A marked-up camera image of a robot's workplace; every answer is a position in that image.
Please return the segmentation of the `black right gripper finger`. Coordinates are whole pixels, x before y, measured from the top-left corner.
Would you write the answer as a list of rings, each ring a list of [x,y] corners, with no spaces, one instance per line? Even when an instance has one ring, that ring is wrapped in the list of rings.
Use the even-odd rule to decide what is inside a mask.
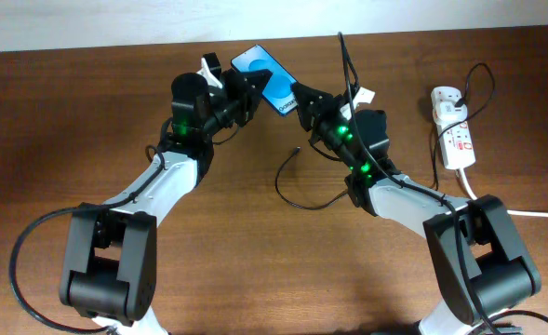
[[[317,121],[317,112],[311,109],[299,109],[298,117],[301,127],[306,131],[312,131],[315,128]]]
[[[325,103],[334,99],[331,94],[305,86],[300,82],[292,84],[291,91],[295,96],[298,110],[301,112],[306,112],[311,105]]]

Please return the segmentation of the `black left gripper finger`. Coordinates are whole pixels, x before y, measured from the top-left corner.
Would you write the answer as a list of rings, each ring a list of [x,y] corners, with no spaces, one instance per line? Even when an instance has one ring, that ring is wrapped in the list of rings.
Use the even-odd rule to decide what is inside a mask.
[[[230,74],[230,94],[232,96],[260,95],[269,83],[273,73],[270,70],[239,72]]]
[[[239,127],[245,127],[254,118],[260,103],[260,96],[245,96],[240,98],[231,105],[232,110],[229,116]]]

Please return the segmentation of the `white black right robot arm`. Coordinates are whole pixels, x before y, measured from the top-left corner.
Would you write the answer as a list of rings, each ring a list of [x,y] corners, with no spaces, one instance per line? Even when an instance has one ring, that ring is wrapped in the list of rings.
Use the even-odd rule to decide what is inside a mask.
[[[502,201],[493,195],[453,197],[421,186],[388,155],[386,115],[357,112],[350,85],[333,96],[301,83],[291,86],[301,126],[322,141],[350,173],[354,205],[422,236],[442,296],[414,334],[471,334],[541,290],[541,275]]]

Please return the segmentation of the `blue screen smartphone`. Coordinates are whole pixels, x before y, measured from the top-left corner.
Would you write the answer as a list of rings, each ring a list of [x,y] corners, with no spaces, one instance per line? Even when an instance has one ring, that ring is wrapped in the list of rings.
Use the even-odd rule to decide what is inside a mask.
[[[269,70],[272,73],[262,96],[279,115],[287,116],[298,107],[291,90],[297,80],[263,46],[247,49],[232,58],[231,65],[239,72]]]

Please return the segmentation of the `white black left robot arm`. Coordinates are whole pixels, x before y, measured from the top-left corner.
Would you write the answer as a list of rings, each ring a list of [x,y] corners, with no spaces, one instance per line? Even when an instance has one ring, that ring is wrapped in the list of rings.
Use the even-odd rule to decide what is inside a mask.
[[[108,333],[165,333],[151,307],[158,226],[207,174],[213,136],[253,118],[271,76],[228,70],[173,80],[172,115],[146,151],[147,169],[115,197],[74,210],[60,279],[63,304]]]

